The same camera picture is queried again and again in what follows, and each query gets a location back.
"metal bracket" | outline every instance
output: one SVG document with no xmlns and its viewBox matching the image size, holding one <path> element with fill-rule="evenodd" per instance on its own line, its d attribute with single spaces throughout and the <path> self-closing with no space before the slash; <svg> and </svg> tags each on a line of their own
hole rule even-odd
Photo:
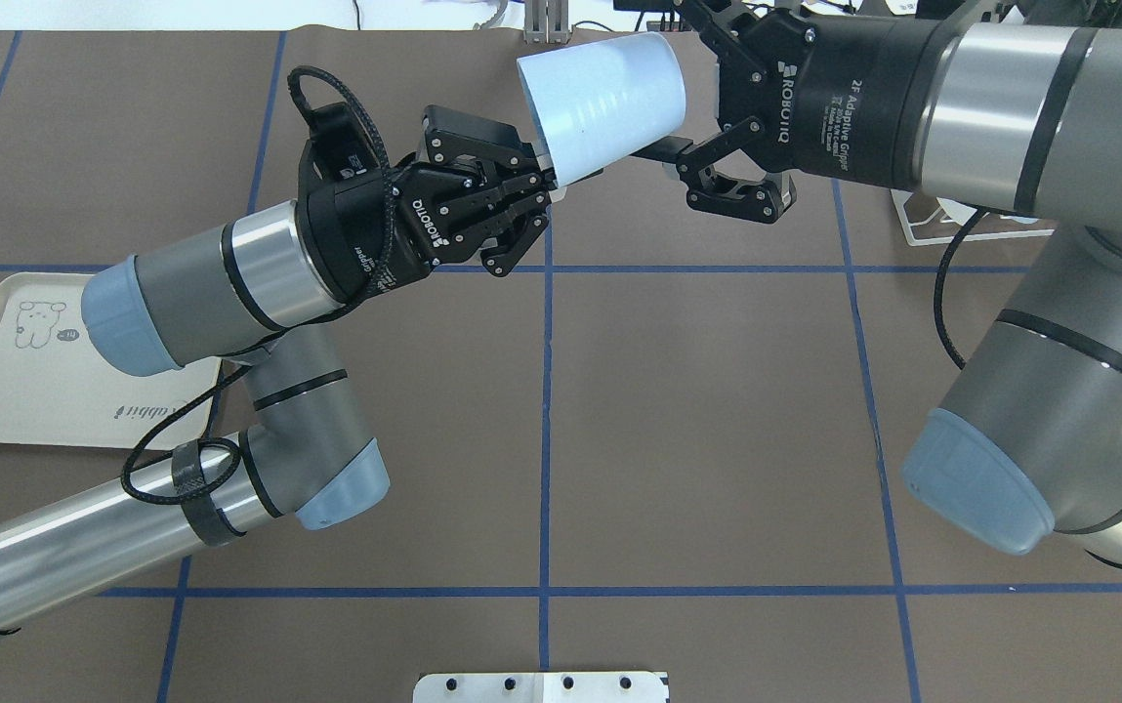
<svg viewBox="0 0 1122 703">
<path fill-rule="evenodd" d="M 569 0 L 525 0 L 526 44 L 569 44 Z"/>
<path fill-rule="evenodd" d="M 427 675 L 413 703 L 668 703 L 663 672 L 511 672 Z"/>
</svg>

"silver arm segment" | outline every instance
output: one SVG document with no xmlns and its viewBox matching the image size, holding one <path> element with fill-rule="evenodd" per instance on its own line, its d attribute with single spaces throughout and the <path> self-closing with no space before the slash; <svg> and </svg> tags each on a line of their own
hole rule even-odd
<svg viewBox="0 0 1122 703">
<path fill-rule="evenodd" d="M 245 382 L 260 424 L 230 437 L 242 465 L 211 494 L 229 534 L 296 511 L 305 526 L 320 528 L 377 502 L 387 489 L 377 444 L 324 326 L 292 330 L 255 352 L 251 363 Z M 229 457 L 220 446 L 201 451 L 205 480 L 221 474 Z M 172 463 L 140 469 L 132 483 L 173 496 Z M 323 498 L 330 490 L 342 496 Z M 184 507 L 140 502 L 118 480 L 7 521 L 0 525 L 0 637 L 206 546 Z"/>
</svg>

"black cable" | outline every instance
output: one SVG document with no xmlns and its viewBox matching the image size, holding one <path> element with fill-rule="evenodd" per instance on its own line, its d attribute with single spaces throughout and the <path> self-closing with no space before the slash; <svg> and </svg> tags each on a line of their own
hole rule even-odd
<svg viewBox="0 0 1122 703">
<path fill-rule="evenodd" d="M 977 209 L 973 213 L 973 216 L 964 223 L 964 226 L 955 232 L 955 237 L 953 237 L 950 244 L 947 246 L 947 250 L 944 252 L 944 258 L 938 262 L 938 275 L 935 277 L 935 329 L 938 330 L 938 341 L 944 343 L 947 355 L 960 369 L 964 368 L 966 361 L 964 361 L 964 357 L 960 357 L 957 349 L 955 349 L 955 343 L 950 340 L 950 335 L 947 334 L 947 322 L 944 320 L 944 288 L 947 285 L 947 270 L 950 268 L 950 260 L 955 257 L 955 252 L 958 252 L 964 238 L 969 235 L 976 223 L 980 223 L 982 218 L 985 218 L 988 213 L 988 210 Z"/>
<path fill-rule="evenodd" d="M 581 26 L 596 26 L 604 28 L 605 31 L 617 31 L 613 27 L 606 26 L 604 22 L 597 22 L 596 19 L 582 19 L 580 22 L 573 22 L 569 28 L 579 28 Z"/>
<path fill-rule="evenodd" d="M 390 159 L 387 157 L 387 147 L 383 146 L 381 135 L 378 133 L 377 126 L 374 126 L 374 120 L 369 117 L 366 107 L 361 105 L 360 100 L 357 100 L 357 96 L 341 80 L 338 80 L 330 72 L 324 72 L 322 68 L 314 66 L 296 66 L 287 75 L 287 90 L 292 94 L 292 102 L 296 104 L 296 109 L 301 111 L 301 117 L 305 118 L 305 122 L 309 126 L 313 126 L 313 109 L 310 107 L 307 99 L 305 99 L 305 92 L 301 90 L 302 76 L 311 76 L 323 81 L 330 87 L 335 89 L 339 96 L 344 99 L 357 120 L 360 121 L 361 129 L 369 137 L 369 147 L 374 151 L 374 159 L 378 161 L 379 169 L 383 172 L 383 222 L 385 226 L 383 226 L 381 249 L 379 249 L 378 259 L 374 260 L 373 276 L 369 277 L 366 285 L 361 286 L 360 292 L 353 295 L 346 306 L 306 323 L 321 324 L 339 320 L 339 317 L 353 311 L 356 306 L 360 306 L 361 303 L 365 303 L 373 295 L 373 290 L 381 285 L 383 279 L 385 279 L 387 275 L 387 261 L 390 260 L 393 250 L 395 250 L 395 179 L 398 175 L 389 168 Z"/>
<path fill-rule="evenodd" d="M 147 491 L 139 490 L 135 487 L 135 484 L 131 484 L 131 474 L 139 471 L 141 468 L 149 466 L 155 463 L 150 462 L 148 464 L 137 465 L 140 454 L 145 453 L 145 448 L 148 446 L 149 442 L 157 440 L 157 435 L 166 432 L 166 427 L 171 427 L 172 424 L 177 423 L 178 419 L 182 419 L 186 414 L 191 413 L 191 410 L 197 409 L 199 406 L 203 405 L 205 400 L 217 396 L 218 392 L 222 392 L 231 383 L 240 378 L 243 378 L 248 372 L 251 372 L 251 370 L 252 367 L 240 367 L 234 373 L 221 379 L 219 382 L 214 383 L 213 388 L 208 389 L 202 392 L 202 395 L 195 397 L 195 399 L 188 405 L 183 405 L 182 408 L 167 415 L 167 417 L 162 419 L 162 422 L 155 424 L 154 428 L 146 432 L 145 436 L 140 437 L 140 441 L 136 443 L 135 450 L 131 450 L 131 454 L 128 455 L 126 462 L 122 463 L 122 475 L 119 477 L 119 481 L 122 483 L 122 490 L 126 491 L 128 496 L 131 496 L 131 498 L 135 498 L 140 502 L 148 502 L 150 506 L 182 506 L 183 502 L 190 502 L 191 500 L 195 500 L 197 498 L 204 498 L 205 496 L 213 493 L 213 491 L 222 484 L 227 483 L 227 481 L 230 480 L 231 474 L 234 474 L 236 469 L 239 468 L 240 454 L 238 444 L 234 444 L 234 442 L 231 442 L 230 440 L 221 440 L 221 437 L 218 437 L 218 440 L 208 440 L 205 437 L 205 440 L 197 441 L 197 446 L 200 446 L 201 450 L 205 448 L 205 446 L 222 446 L 223 450 L 227 450 L 227 454 L 230 455 L 230 465 L 226 468 L 226 471 L 222 471 L 215 480 L 209 481 L 208 484 L 197 489 L 190 490 L 186 491 L 186 493 L 177 496 L 158 496 L 156 493 L 147 493 Z M 172 451 L 167 451 L 167 453 L 162 454 L 162 459 L 168 457 L 172 454 Z"/>
</svg>

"white plastic cup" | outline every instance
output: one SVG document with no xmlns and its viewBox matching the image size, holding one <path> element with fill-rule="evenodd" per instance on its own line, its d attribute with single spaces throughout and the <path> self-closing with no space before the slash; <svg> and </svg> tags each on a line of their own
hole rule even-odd
<svg viewBox="0 0 1122 703">
<path fill-rule="evenodd" d="M 663 36 L 618 36 L 516 59 L 557 185 L 666 137 L 687 115 L 681 67 Z"/>
</svg>

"white tray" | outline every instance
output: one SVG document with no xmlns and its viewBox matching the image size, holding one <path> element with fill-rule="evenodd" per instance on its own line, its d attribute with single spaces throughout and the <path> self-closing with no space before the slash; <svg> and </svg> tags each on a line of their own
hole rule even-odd
<svg viewBox="0 0 1122 703">
<path fill-rule="evenodd" d="M 91 276 L 21 272 L 0 285 L 0 443 L 130 448 L 217 382 L 218 360 L 136 378 L 96 354 L 79 298 Z M 149 444 L 172 450 L 204 431 L 202 405 Z"/>
</svg>

